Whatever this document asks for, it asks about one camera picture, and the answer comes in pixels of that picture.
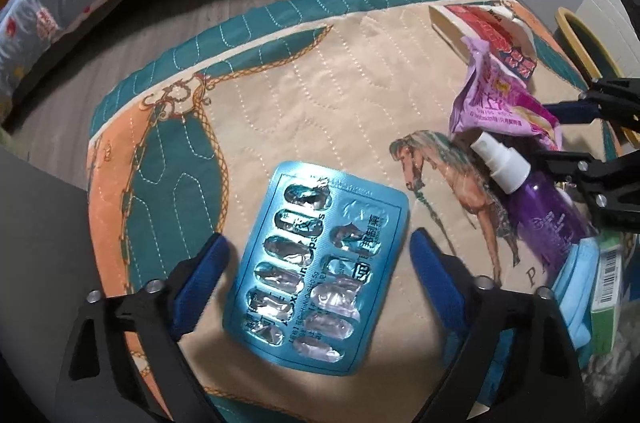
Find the quilted horse pattern rug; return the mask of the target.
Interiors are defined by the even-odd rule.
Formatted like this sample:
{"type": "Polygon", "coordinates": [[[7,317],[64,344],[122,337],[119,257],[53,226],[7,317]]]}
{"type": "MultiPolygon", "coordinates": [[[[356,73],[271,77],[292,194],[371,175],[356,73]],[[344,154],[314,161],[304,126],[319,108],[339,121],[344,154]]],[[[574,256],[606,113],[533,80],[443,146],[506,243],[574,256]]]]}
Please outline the quilted horse pattern rug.
{"type": "MultiPolygon", "coordinates": [[[[432,27],[434,5],[487,4],[533,32],[528,81],[541,102],[585,84],[516,0],[281,0],[169,49],[96,107],[87,166],[89,219],[104,292],[166,277],[214,232],[241,254],[274,169],[303,161],[404,187],[390,144],[446,132],[466,64],[432,27]]],[[[231,422],[409,422],[442,370],[440,334],[401,253],[363,364],[349,377],[258,358],[222,327],[219,282],[181,348],[231,422]]]]}

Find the pink purple snack wrapper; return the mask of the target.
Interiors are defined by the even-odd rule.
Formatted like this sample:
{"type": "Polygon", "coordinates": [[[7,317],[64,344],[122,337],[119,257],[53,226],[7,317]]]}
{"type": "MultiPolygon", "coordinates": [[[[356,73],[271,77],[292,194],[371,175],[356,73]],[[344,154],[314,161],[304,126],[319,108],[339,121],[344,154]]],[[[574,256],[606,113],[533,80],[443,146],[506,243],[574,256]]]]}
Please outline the pink purple snack wrapper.
{"type": "Polygon", "coordinates": [[[462,37],[469,51],[468,73],[454,98],[449,134],[480,129],[491,134],[533,138],[544,149],[563,148],[559,120],[549,112],[526,86],[490,53],[489,42],[462,37]]]}

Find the purple spray bottle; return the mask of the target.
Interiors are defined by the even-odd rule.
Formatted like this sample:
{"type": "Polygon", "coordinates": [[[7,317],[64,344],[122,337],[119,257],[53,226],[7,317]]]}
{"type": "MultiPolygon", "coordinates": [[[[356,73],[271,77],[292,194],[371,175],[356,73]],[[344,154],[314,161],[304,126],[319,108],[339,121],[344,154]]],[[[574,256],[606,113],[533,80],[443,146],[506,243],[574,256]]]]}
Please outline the purple spray bottle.
{"type": "Polygon", "coordinates": [[[488,132],[480,134],[471,149],[483,160],[489,175],[506,195],[510,221],[553,280],[561,271],[570,248],[588,238],[591,230],[570,198],[553,180],[516,149],[488,132]]]}

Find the green white medicine box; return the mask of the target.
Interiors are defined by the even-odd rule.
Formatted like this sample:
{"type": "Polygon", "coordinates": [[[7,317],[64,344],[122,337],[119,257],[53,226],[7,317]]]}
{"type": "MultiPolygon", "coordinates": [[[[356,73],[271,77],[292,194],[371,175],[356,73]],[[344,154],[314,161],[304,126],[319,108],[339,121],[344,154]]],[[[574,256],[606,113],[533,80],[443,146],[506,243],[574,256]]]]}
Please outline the green white medicine box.
{"type": "Polygon", "coordinates": [[[597,239],[600,255],[590,308],[593,354],[613,350],[620,317],[623,283],[624,240],[620,232],[603,231],[597,239]]]}

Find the blue pill blister pack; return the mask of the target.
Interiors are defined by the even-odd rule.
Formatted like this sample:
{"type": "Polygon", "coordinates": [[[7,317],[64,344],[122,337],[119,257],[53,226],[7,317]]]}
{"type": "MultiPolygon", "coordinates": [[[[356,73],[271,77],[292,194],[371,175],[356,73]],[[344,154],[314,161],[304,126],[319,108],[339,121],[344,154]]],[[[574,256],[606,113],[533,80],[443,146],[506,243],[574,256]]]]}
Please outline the blue pill blister pack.
{"type": "Polygon", "coordinates": [[[224,329],[282,367],[351,375],[404,243],[404,192],[319,165],[273,172],[224,307],[224,329]]]}

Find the red white torn box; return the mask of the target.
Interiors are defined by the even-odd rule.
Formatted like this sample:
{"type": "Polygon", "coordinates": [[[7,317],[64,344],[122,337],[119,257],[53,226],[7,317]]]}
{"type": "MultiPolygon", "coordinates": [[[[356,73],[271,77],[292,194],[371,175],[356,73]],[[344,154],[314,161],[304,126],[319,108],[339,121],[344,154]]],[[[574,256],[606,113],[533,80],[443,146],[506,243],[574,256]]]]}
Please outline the red white torn box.
{"type": "Polygon", "coordinates": [[[428,9],[433,30],[465,62],[471,57],[465,37],[484,40],[491,56],[527,83],[537,68],[530,27],[503,5],[450,4],[428,9]]]}

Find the white fluffy rug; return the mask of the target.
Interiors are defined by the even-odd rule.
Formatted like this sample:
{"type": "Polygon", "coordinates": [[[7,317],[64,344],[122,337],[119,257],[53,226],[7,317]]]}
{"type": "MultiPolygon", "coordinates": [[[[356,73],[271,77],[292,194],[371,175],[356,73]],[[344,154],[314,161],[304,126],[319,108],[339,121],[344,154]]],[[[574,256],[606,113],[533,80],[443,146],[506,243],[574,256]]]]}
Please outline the white fluffy rug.
{"type": "Polygon", "coordinates": [[[609,401],[639,357],[639,323],[631,320],[617,330],[613,350],[592,356],[582,373],[588,407],[600,407],[609,401]]]}

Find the yellow rim teal trash bin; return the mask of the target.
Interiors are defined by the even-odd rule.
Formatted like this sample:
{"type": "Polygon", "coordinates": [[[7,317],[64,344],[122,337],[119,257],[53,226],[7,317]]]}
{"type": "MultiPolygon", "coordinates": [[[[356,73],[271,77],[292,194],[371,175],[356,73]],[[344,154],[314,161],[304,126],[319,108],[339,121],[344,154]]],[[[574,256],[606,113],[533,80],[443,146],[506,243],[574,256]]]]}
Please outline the yellow rim teal trash bin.
{"type": "Polygon", "coordinates": [[[556,39],[577,66],[587,89],[578,98],[582,123],[602,118],[639,149],[639,79],[623,76],[612,54],[582,19],[567,8],[555,13],[556,39]]]}

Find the light blue face mask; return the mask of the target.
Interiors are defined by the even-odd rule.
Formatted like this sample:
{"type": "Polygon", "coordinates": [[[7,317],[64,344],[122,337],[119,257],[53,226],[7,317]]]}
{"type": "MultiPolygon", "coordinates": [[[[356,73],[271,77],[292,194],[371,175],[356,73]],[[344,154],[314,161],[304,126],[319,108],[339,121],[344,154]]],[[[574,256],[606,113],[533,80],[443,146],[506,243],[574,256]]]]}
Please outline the light blue face mask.
{"type": "Polygon", "coordinates": [[[590,306],[599,258],[597,239],[581,239],[570,247],[552,287],[581,370],[592,355],[590,306]]]}

